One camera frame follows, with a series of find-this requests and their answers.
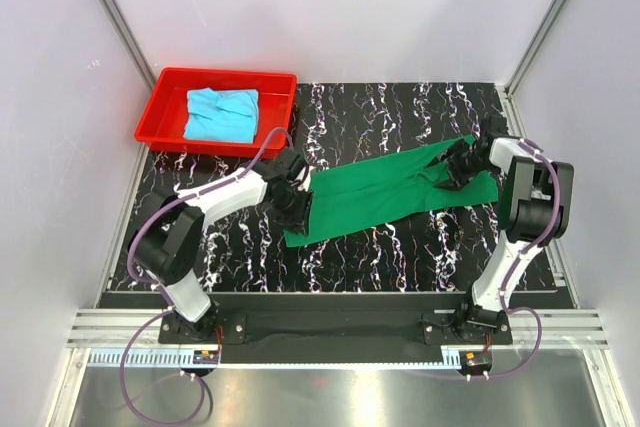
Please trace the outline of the green t-shirt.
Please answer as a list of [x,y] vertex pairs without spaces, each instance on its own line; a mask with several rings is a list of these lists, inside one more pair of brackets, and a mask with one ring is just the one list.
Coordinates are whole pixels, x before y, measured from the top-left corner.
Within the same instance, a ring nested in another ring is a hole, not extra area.
[[441,141],[313,173],[308,233],[287,232],[286,246],[342,237],[414,213],[495,202],[497,182],[486,171],[459,191],[436,186],[447,179],[447,166],[430,162],[454,143]]

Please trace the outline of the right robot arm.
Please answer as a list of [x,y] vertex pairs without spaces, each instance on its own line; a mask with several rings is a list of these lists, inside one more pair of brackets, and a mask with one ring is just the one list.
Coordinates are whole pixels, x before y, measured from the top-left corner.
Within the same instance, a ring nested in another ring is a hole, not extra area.
[[444,167],[436,186],[449,191],[462,190],[482,173],[506,175],[496,248],[445,327],[461,343],[498,340],[509,332],[510,299],[522,275],[568,228],[575,168],[550,160],[533,141],[510,135],[500,116],[483,119],[476,140],[454,142],[431,164]]

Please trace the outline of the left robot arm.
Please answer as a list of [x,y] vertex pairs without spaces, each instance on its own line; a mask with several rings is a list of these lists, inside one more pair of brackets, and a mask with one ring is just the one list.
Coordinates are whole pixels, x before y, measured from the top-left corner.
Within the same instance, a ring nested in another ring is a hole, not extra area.
[[219,308],[194,272],[207,228],[239,210],[266,205],[277,225],[306,234],[313,171],[301,154],[286,148],[274,159],[254,158],[203,186],[155,192],[146,199],[146,219],[136,224],[127,247],[127,270],[137,281],[159,289],[170,307],[165,322],[170,332],[196,343],[223,332]]

